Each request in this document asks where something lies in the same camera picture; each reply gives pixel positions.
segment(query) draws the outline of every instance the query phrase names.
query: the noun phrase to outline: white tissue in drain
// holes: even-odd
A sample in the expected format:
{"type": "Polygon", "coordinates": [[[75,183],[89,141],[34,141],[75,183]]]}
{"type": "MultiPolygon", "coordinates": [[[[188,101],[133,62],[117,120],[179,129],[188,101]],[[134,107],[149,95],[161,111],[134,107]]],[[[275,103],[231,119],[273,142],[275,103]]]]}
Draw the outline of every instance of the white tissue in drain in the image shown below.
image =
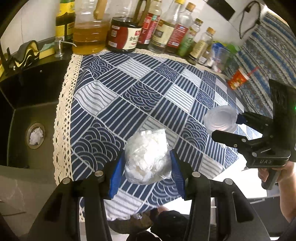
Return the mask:
{"type": "Polygon", "coordinates": [[[135,133],[126,143],[125,159],[126,178],[131,183],[146,185],[171,178],[165,129],[135,133]]]}
{"type": "Polygon", "coordinates": [[[43,131],[40,127],[36,128],[30,135],[30,145],[38,145],[43,137],[43,131]]]}

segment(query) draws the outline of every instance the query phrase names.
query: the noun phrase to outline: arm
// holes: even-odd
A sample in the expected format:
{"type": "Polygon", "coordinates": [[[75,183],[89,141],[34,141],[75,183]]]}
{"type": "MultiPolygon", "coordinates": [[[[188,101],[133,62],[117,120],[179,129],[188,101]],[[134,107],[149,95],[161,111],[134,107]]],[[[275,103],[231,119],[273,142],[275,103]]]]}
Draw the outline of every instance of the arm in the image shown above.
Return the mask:
{"type": "MultiPolygon", "coordinates": [[[[296,171],[294,170],[294,162],[288,161],[285,166],[274,169],[281,170],[278,178],[281,212],[291,222],[296,217],[296,171]]],[[[258,176],[265,182],[268,178],[268,170],[259,168],[258,176]]]]}

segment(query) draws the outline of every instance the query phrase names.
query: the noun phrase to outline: red straw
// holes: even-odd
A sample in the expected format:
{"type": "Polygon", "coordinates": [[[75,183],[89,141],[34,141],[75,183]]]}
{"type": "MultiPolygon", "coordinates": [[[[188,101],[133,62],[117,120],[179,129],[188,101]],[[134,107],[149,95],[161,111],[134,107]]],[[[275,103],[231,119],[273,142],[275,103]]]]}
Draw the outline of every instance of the red straw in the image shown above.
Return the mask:
{"type": "Polygon", "coordinates": [[[248,73],[247,74],[247,76],[249,76],[250,77],[250,75],[252,74],[252,73],[254,73],[257,69],[259,69],[259,67],[257,66],[255,69],[253,69],[250,73],[248,73]]]}

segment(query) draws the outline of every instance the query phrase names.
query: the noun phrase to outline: silver bolt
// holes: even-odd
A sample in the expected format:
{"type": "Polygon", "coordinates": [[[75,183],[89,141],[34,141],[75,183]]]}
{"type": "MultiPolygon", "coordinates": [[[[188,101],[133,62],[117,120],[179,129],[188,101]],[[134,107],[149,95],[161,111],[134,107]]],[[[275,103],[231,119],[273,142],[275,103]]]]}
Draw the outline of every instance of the silver bolt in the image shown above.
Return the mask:
{"type": "Polygon", "coordinates": [[[63,184],[68,184],[69,182],[71,181],[71,179],[70,178],[64,178],[63,179],[63,184]]]}
{"type": "Polygon", "coordinates": [[[102,171],[96,171],[96,172],[94,173],[94,175],[95,175],[96,177],[101,177],[103,174],[104,174],[104,173],[103,173],[102,171]]]}
{"type": "Polygon", "coordinates": [[[200,177],[200,173],[199,172],[193,172],[192,173],[192,176],[194,176],[194,177],[200,177]]]}
{"type": "Polygon", "coordinates": [[[227,179],[225,179],[225,183],[228,184],[228,185],[232,185],[233,184],[233,180],[227,178],[227,179]]]}

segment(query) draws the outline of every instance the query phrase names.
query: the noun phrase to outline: sink basin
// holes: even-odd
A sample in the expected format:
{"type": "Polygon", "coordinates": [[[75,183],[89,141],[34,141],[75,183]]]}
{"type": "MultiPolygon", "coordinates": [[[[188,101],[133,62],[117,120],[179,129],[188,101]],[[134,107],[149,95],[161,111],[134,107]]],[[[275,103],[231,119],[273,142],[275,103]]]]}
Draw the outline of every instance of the sink basin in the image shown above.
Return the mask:
{"type": "Polygon", "coordinates": [[[54,120],[69,60],[38,65],[0,82],[0,165],[52,170],[54,120]],[[43,137],[31,145],[40,127],[43,137]]]}

